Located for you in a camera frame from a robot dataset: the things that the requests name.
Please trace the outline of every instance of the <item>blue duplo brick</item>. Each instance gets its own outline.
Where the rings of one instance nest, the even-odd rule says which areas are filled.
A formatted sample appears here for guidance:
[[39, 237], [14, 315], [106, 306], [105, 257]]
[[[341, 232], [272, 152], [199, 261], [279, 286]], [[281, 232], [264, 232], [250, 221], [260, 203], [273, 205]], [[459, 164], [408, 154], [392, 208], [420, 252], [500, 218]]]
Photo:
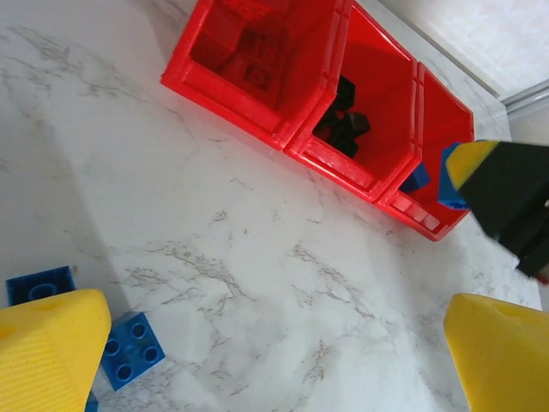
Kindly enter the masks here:
[[63, 266], [62, 268], [8, 279], [6, 288], [8, 289], [9, 305], [13, 306], [31, 300], [48, 298], [56, 294], [72, 292], [75, 290], [75, 283], [70, 274], [70, 267]]
[[100, 408], [100, 403], [97, 402], [97, 398], [95, 397], [93, 392], [89, 392], [89, 396], [87, 397], [86, 402], [86, 408], [84, 409], [84, 412], [98, 412]]
[[438, 202], [449, 209], [464, 210], [468, 209], [467, 202], [462, 195], [454, 188], [446, 168], [446, 160], [454, 152], [460, 143], [452, 144], [449, 148], [443, 150], [440, 160], [440, 180], [438, 183]]
[[418, 191], [422, 187], [427, 186], [431, 182], [427, 168], [421, 162], [419, 166], [415, 168], [413, 173], [408, 176], [408, 178], [401, 185], [400, 190], [404, 193], [409, 193], [411, 191]]
[[145, 314], [131, 312], [112, 323], [101, 366], [118, 391], [165, 357]]

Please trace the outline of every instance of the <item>white marble surface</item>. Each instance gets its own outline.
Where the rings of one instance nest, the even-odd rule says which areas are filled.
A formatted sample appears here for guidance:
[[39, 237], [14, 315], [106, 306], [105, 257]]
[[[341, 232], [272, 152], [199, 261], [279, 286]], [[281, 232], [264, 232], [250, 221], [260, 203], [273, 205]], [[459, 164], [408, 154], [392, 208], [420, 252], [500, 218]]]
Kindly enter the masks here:
[[[0, 1], [0, 276], [74, 265], [167, 354], [103, 412], [466, 410], [452, 294], [539, 307], [473, 218], [432, 244], [159, 85], [194, 2]], [[376, 1], [471, 106], [503, 107]], [[3, 294], [0, 304], [6, 304]]]

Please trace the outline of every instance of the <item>lego stud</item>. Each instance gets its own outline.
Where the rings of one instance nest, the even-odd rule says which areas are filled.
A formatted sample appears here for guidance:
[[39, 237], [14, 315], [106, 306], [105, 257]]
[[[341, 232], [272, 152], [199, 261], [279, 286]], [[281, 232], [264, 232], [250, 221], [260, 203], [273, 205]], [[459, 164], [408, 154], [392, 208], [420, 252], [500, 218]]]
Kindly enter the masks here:
[[57, 287], [52, 283], [41, 283], [28, 292], [29, 300], [49, 298], [57, 293]]
[[133, 369], [128, 364], [120, 365], [117, 369], [117, 378], [121, 381], [130, 380], [131, 374], [133, 373]]
[[109, 339], [105, 345], [105, 354], [107, 356], [114, 356], [120, 350], [120, 343], [116, 339]]
[[130, 334], [135, 339], [141, 339], [145, 336], [145, 333], [147, 332], [147, 329], [145, 328], [144, 324], [134, 324], [131, 327]]
[[141, 353], [141, 357], [147, 363], [156, 362], [156, 360], [158, 359], [158, 356], [159, 356], [158, 350], [152, 346], [145, 348]]

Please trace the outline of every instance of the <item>red storage bin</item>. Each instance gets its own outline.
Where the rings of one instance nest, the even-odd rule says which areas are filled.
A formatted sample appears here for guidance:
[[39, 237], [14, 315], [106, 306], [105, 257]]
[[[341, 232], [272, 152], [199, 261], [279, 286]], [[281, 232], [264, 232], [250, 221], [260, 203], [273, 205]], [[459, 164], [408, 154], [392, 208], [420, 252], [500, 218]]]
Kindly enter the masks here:
[[467, 214], [466, 210], [453, 210], [438, 203], [438, 182], [442, 151], [452, 143], [474, 140], [474, 117], [423, 64], [419, 65], [419, 85], [423, 101], [421, 160], [431, 182], [407, 194], [399, 190], [401, 182], [395, 181], [376, 205], [437, 241]]
[[356, 140], [357, 154], [351, 159], [314, 136], [316, 123], [304, 124], [285, 152], [373, 202], [419, 164], [417, 61], [354, 4], [341, 74], [356, 86], [349, 112], [365, 114], [371, 124], [371, 131]]
[[199, 0], [161, 82], [282, 150], [335, 97], [351, 4]]
[[[371, 125], [352, 159], [313, 132], [340, 75]], [[474, 139], [473, 114], [352, 0], [198, 0], [161, 82], [429, 239], [466, 214], [437, 189], [442, 150]], [[403, 193], [421, 161], [431, 183]]]

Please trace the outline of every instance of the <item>yellow and black object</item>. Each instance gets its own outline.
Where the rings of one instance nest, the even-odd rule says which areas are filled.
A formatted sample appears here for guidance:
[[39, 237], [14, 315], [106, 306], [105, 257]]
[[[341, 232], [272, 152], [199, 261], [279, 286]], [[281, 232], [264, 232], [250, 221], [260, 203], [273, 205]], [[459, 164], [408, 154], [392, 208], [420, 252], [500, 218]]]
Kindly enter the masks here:
[[549, 147], [512, 142], [460, 145], [446, 161], [452, 185], [484, 232], [549, 282]]

